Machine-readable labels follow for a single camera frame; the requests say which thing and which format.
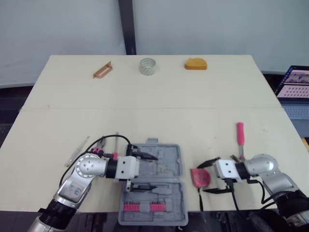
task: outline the black pole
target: black pole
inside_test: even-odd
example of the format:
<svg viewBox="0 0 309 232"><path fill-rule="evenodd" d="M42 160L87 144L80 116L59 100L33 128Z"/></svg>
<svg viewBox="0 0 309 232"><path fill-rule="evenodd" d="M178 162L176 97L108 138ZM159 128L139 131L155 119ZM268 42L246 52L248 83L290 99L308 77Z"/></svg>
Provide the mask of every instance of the black pole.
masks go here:
<svg viewBox="0 0 309 232"><path fill-rule="evenodd" d="M136 55L132 0L118 0L126 54Z"/></svg>

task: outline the white table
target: white table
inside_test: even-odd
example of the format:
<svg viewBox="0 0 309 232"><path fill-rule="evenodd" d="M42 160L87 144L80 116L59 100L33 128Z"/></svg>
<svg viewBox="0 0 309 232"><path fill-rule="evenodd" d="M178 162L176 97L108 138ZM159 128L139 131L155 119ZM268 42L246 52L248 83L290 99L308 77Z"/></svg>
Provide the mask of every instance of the white table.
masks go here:
<svg viewBox="0 0 309 232"><path fill-rule="evenodd" d="M90 135L119 131L133 143L157 137L181 147L189 210L199 210L190 168L238 154L236 126L245 124L245 155L274 156L309 195L308 153L250 56L199 56L206 71L183 68L190 56L151 56L159 71L138 71L144 56L52 56L18 115L0 157L0 210L37 211L57 190L64 163ZM111 60L103 79L92 73ZM112 151L113 139L107 149ZM124 151L125 143L119 144ZM212 186L223 186L215 181ZM260 207L258 185L236 184L240 209ZM202 193L204 210L234 210L230 194ZM120 184L97 178L83 212L118 211Z"/></svg>

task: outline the white curtain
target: white curtain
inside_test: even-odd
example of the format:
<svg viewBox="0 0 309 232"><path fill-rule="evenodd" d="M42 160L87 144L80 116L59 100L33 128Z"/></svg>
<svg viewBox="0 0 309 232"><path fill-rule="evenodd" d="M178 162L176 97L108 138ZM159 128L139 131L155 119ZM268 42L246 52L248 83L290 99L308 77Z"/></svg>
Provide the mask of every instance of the white curtain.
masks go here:
<svg viewBox="0 0 309 232"><path fill-rule="evenodd" d="M33 84L50 55L103 54L125 54L118 1L0 1L0 87Z"/></svg>
<svg viewBox="0 0 309 232"><path fill-rule="evenodd" d="M138 54L250 54L309 65L309 0L133 0Z"/></svg>

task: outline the red screwdriver handle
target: red screwdriver handle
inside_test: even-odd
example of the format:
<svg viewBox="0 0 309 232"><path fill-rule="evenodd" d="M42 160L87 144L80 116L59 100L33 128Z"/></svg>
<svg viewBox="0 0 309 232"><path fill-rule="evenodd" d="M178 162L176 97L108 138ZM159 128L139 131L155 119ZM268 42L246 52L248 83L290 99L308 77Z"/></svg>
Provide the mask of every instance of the red screwdriver handle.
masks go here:
<svg viewBox="0 0 309 232"><path fill-rule="evenodd" d="M237 142L238 145L244 146L245 145L245 135L243 133L243 123L239 122L236 124L237 127Z"/></svg>

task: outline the laptop screen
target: laptop screen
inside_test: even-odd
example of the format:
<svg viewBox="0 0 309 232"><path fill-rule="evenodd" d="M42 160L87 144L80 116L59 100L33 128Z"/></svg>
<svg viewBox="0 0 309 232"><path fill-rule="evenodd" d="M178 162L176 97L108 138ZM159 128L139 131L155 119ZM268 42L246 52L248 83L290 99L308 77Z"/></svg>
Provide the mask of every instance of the laptop screen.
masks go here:
<svg viewBox="0 0 309 232"><path fill-rule="evenodd" d="M291 66L275 94L279 100L309 101L309 66Z"/></svg>

